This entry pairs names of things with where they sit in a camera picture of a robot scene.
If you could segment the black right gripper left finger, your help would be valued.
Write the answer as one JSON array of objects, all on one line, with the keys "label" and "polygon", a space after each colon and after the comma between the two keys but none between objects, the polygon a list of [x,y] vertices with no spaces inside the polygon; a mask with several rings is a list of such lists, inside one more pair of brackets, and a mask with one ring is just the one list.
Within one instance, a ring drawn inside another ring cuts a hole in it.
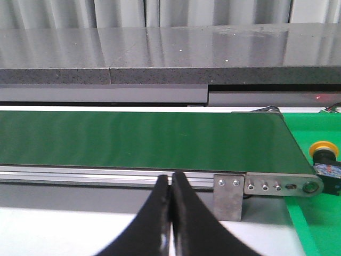
[{"label": "black right gripper left finger", "polygon": [[168,178],[160,175],[134,220],[98,255],[168,255],[169,206]]}]

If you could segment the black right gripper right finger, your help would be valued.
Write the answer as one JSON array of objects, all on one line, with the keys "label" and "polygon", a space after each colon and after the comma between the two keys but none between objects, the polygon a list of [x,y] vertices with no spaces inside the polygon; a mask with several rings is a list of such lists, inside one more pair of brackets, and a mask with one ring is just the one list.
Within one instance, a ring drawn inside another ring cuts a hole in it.
[{"label": "black right gripper right finger", "polygon": [[219,223],[182,172],[172,175],[172,218],[176,255],[258,255]]}]

